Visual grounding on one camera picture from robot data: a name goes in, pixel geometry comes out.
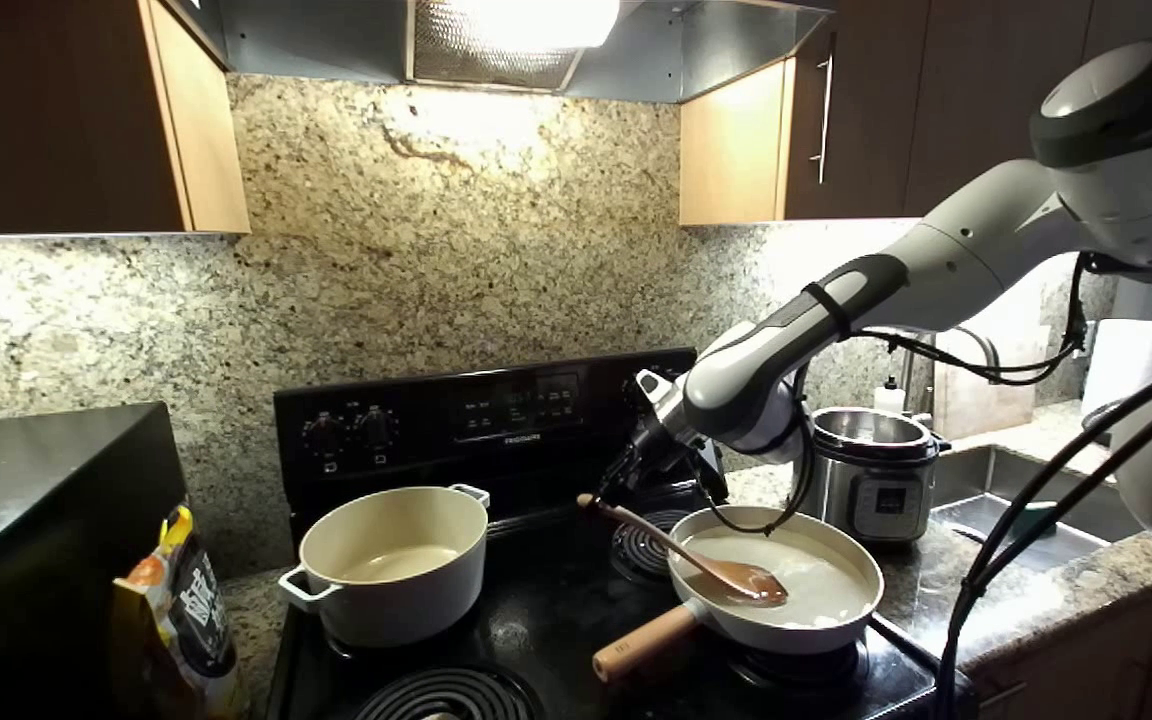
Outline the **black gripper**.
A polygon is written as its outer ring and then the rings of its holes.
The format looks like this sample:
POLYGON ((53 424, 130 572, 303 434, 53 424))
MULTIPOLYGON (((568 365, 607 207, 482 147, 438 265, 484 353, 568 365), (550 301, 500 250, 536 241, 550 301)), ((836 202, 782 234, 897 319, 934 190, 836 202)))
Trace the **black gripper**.
POLYGON ((639 420, 623 451, 599 472, 597 494, 634 501, 658 488, 679 488, 688 501, 725 501, 722 447, 704 434, 679 440, 658 420, 639 420))

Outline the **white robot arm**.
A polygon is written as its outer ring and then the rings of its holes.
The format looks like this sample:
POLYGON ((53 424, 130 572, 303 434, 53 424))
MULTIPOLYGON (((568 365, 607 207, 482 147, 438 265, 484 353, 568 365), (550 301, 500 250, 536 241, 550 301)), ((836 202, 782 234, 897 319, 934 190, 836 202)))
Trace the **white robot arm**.
POLYGON ((940 199, 881 250, 712 338, 688 370, 639 370, 658 440, 787 457, 806 408, 793 370, 866 326, 949 330, 1054 255, 1152 283, 1152 40, 1074 69, 1028 121, 1031 152, 940 199))

